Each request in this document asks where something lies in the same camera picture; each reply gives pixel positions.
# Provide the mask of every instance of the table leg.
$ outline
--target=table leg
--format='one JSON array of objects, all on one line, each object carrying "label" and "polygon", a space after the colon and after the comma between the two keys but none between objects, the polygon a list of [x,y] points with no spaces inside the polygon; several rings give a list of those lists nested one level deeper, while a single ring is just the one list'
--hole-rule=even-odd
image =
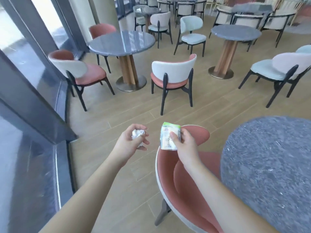
[{"label": "table leg", "polygon": [[117,88],[124,92],[133,92],[143,88],[147,80],[137,76],[133,55],[119,56],[122,77],[116,81]]},{"label": "table leg", "polygon": [[208,73],[211,76],[220,79],[229,79],[233,77],[233,71],[230,69],[230,66],[237,45],[237,41],[225,40],[217,65],[208,69]]},{"label": "table leg", "polygon": [[146,33],[149,33],[149,25],[150,25],[150,16],[146,16],[146,25],[145,25],[145,28],[146,28]]}]

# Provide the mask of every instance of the hand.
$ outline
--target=hand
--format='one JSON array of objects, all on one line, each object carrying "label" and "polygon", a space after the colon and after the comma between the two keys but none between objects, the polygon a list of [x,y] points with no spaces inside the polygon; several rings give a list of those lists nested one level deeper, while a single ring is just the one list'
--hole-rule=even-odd
[{"label": "hand", "polygon": [[[132,140],[132,132],[135,129],[145,130],[145,134]],[[122,165],[124,166],[129,158],[133,156],[136,150],[146,151],[147,148],[144,146],[137,148],[142,142],[146,145],[149,145],[150,143],[146,140],[146,137],[149,136],[149,134],[146,132],[146,129],[146,126],[140,124],[130,125],[124,132],[122,132],[109,156],[117,158],[118,161],[121,161]]]},{"label": "hand", "polygon": [[183,163],[187,172],[189,172],[192,168],[197,167],[197,165],[201,165],[202,162],[197,151],[196,142],[190,132],[185,128],[181,128],[180,133],[181,142],[175,133],[170,132],[169,135],[177,147],[179,159]]}]

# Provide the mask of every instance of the person's left hand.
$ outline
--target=person's left hand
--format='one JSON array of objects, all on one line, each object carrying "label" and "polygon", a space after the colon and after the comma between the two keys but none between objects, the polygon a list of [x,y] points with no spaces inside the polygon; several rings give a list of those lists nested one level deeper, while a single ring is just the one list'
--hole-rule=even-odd
[{"label": "person's left hand", "polygon": [[[135,129],[145,130],[145,134],[132,140],[132,132]],[[146,132],[146,129],[147,127],[141,124],[130,125],[124,132],[122,132],[110,156],[117,158],[122,162],[122,165],[125,165],[129,158],[132,157],[136,152],[136,150],[146,151],[147,148],[144,146],[137,148],[142,142],[146,145],[149,145],[150,143],[146,140],[146,137],[149,136],[149,134]]]}]

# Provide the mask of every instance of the forearm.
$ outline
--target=forearm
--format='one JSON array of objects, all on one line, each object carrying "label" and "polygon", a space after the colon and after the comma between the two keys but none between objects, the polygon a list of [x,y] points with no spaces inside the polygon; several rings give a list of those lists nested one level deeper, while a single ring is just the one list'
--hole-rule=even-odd
[{"label": "forearm", "polygon": [[88,233],[92,231],[111,185],[122,167],[112,155],[45,225],[40,233]]},{"label": "forearm", "polygon": [[189,168],[224,233],[277,233],[265,219],[231,193],[202,163]]}]

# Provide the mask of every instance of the white crumpled paper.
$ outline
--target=white crumpled paper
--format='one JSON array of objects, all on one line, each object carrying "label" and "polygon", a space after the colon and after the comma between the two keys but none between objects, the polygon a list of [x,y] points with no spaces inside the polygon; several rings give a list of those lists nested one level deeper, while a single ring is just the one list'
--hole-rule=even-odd
[{"label": "white crumpled paper", "polygon": [[141,130],[141,129],[138,129],[138,130],[134,130],[132,132],[132,140],[134,140],[135,138],[139,137],[140,135],[142,134],[145,134],[145,130]]}]

